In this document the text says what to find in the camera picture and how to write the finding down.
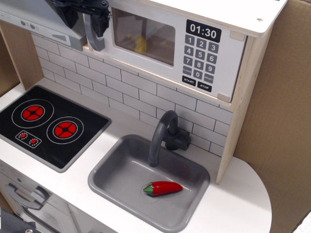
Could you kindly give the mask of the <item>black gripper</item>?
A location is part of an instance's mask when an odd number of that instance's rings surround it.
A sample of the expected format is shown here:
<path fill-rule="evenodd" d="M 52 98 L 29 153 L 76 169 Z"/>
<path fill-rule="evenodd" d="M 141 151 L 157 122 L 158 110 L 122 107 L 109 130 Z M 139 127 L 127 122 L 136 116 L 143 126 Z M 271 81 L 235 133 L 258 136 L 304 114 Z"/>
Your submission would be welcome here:
<path fill-rule="evenodd" d="M 90 15 L 91 25 L 98 37 L 103 36 L 108 28 L 111 15 L 107 0 L 51 0 L 56 12 L 70 29 L 78 20 L 78 12 Z"/>

